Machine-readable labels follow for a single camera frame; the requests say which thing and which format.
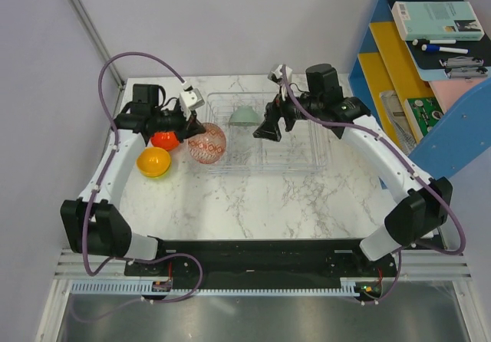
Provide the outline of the red patterned glass bowl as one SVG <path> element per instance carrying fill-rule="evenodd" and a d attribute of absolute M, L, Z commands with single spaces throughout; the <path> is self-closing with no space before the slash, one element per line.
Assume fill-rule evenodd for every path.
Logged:
<path fill-rule="evenodd" d="M 226 152 L 226 135 L 214 123 L 204 123 L 205 133 L 188 139 L 190 156 L 202 164 L 218 162 Z"/>

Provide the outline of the green ceramic bowl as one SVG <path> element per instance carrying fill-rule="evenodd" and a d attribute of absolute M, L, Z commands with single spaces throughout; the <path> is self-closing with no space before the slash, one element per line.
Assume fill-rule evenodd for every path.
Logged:
<path fill-rule="evenodd" d="M 260 118 L 251 106 L 239 106 L 232 113 L 228 124 L 234 127 L 253 127 L 260 124 Z"/>

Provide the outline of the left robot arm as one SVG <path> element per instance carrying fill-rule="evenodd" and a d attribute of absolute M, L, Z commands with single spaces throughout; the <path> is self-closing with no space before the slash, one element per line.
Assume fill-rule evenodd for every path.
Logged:
<path fill-rule="evenodd" d="M 204 133 L 197 109 L 204 105 L 192 87 L 180 92 L 173 109 L 160 104 L 165 90 L 135 84 L 132 99 L 112 119 L 114 131 L 93 177 L 77 199 L 61 205 L 61 219 L 72 251 L 112 258 L 142 259 L 151 275 L 167 270 L 168 257 L 154 237 L 138 235 L 119 212 L 124 187 L 137 157 L 155 133 L 174 132 L 179 141 Z"/>

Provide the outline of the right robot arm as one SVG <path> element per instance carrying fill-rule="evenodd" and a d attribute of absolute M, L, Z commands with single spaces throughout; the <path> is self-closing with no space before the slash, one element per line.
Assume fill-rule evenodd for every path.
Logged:
<path fill-rule="evenodd" d="M 278 142 L 279 123 L 292 131 L 299 120 L 310 120 L 329 129 L 339 140 L 361 153 L 377 170 L 396 205 L 383 224 L 360 242 L 351 256 L 359 275 L 370 275 L 379 259 L 406 248 L 443 225 L 448 218 L 452 186 L 444 177 L 434 179 L 388 137 L 367 106 L 356 97 L 345 97 L 338 74 L 330 64 L 317 64 L 305 71 L 308 89 L 295 96 L 292 71 L 276 65 L 268 79 L 279 87 L 265 107 L 264 120 L 254 131 L 257 139 Z"/>

